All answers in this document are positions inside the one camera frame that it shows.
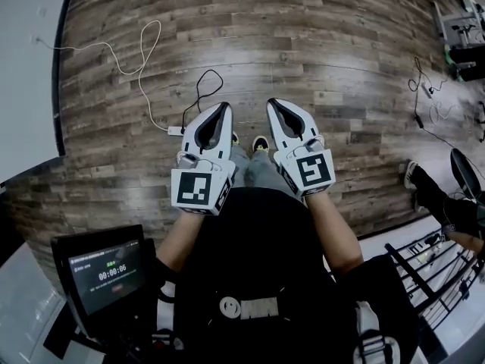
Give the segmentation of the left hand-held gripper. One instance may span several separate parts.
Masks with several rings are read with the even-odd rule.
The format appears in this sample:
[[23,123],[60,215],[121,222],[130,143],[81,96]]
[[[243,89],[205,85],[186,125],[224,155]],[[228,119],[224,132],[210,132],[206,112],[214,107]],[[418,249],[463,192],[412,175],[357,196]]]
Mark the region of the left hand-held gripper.
[[233,186],[233,112],[221,102],[200,113],[183,133],[177,167],[171,171],[171,205],[198,215],[220,214]]

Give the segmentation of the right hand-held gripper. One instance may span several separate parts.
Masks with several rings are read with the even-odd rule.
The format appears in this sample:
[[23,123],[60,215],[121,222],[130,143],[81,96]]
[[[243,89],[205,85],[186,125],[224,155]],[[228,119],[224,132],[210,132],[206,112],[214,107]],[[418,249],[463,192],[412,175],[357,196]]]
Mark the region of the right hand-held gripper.
[[[296,104],[276,98],[268,100],[267,115],[278,149],[274,153],[277,170],[295,198],[304,199],[334,185],[332,154],[324,147],[324,138],[317,136],[314,118]],[[299,142],[305,143],[290,148]]]

